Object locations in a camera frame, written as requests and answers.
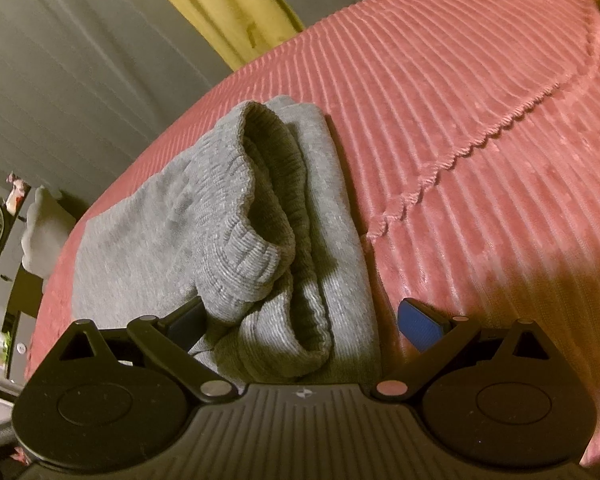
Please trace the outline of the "grey sweatpants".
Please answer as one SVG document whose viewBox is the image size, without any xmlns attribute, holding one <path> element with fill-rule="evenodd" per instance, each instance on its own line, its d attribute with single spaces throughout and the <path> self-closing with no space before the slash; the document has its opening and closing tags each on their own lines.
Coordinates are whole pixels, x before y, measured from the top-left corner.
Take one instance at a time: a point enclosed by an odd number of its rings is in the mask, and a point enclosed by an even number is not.
<svg viewBox="0 0 600 480">
<path fill-rule="evenodd" d="M 366 263 L 317 106 L 238 104 L 86 222 L 74 318 L 121 328 L 193 299 L 208 325 L 188 351 L 235 385 L 379 378 Z"/>
</svg>

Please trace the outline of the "dark cabinet with stickers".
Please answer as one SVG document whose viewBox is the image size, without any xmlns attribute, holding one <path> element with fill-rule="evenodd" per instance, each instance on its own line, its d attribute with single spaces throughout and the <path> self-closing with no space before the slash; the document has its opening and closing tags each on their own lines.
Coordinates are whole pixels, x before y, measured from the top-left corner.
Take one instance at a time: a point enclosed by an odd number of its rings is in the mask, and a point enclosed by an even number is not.
<svg viewBox="0 0 600 480">
<path fill-rule="evenodd" d="M 34 201 L 30 185 L 10 174 L 12 190 L 0 200 L 6 230 L 0 244 L 0 398 L 18 396 L 24 385 L 29 346 L 42 300 L 42 278 L 21 264 L 21 239 L 27 206 Z"/>
</svg>

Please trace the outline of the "pink ribbed bedspread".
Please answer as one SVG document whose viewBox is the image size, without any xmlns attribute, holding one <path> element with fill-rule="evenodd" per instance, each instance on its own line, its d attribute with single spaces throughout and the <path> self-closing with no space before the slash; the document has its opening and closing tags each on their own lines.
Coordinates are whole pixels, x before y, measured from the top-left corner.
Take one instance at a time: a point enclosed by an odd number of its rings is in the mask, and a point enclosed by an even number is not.
<svg viewBox="0 0 600 480">
<path fill-rule="evenodd" d="M 86 222 L 238 104 L 278 96 L 317 106 L 327 122 L 381 373 L 414 353 L 393 325 L 405 296 L 491 326 L 534 318 L 596 402 L 584 462 L 600 478 L 600 0 L 363 0 L 230 75 L 76 225 L 47 285 L 30 370 L 75 320 Z"/>
</svg>

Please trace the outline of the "grey curtain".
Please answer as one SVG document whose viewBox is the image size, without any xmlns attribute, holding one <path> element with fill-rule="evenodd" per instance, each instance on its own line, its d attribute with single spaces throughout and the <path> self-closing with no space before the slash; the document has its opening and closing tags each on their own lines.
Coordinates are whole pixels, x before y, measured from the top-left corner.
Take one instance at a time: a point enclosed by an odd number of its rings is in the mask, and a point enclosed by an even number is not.
<svg viewBox="0 0 600 480">
<path fill-rule="evenodd" d="M 304 28 L 361 0 L 285 0 Z M 0 191 L 80 214 L 233 73 L 168 0 L 0 0 Z"/>
</svg>

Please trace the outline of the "yellow curtain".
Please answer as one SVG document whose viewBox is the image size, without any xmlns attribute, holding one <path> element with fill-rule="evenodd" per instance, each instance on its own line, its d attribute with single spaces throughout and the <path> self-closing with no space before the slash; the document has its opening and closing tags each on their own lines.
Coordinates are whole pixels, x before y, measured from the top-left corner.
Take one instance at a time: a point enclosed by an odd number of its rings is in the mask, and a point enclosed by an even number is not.
<svg viewBox="0 0 600 480">
<path fill-rule="evenodd" d="M 285 0 L 168 0 L 231 70 L 302 32 Z"/>
</svg>

